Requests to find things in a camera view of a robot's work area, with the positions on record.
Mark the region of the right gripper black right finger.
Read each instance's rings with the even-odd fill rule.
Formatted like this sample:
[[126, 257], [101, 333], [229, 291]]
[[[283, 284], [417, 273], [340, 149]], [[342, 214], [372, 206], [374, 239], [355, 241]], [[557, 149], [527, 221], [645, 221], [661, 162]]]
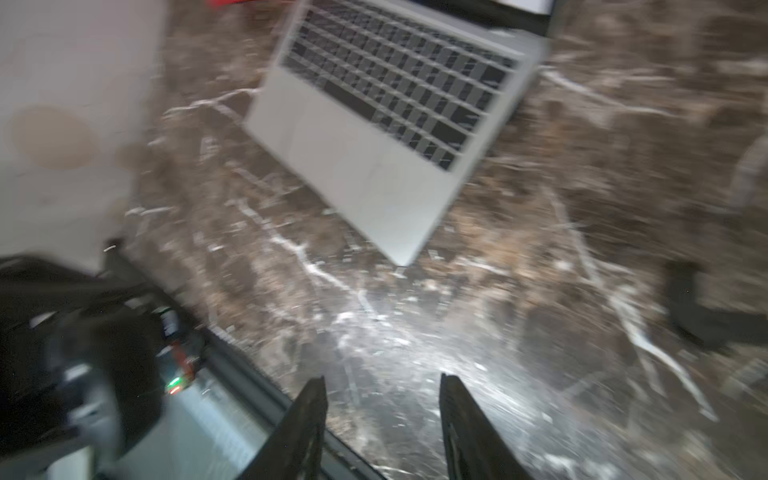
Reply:
[[439, 407], [449, 479], [532, 479], [458, 376], [441, 375]]

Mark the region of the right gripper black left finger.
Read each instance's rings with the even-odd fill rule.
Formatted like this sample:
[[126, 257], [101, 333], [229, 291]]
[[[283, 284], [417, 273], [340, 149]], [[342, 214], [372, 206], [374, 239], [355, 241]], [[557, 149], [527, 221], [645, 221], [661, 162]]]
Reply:
[[318, 479], [328, 411], [325, 379], [310, 379], [238, 479]]

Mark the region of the small black battery cover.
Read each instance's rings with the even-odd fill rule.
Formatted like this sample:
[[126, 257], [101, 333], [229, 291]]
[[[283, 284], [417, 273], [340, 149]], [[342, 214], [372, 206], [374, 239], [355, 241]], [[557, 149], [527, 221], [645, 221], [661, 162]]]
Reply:
[[718, 310], [698, 301], [697, 274], [701, 268], [689, 261], [670, 261], [664, 266], [664, 300], [668, 319], [688, 341], [718, 350], [731, 343], [767, 344], [767, 315]]

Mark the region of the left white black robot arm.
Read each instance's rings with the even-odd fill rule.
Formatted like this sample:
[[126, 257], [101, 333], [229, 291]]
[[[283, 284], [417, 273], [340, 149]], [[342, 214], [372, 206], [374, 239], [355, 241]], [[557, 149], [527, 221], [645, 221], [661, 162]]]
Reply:
[[143, 281], [1, 261], [1, 475], [115, 479], [195, 379], [176, 311]]

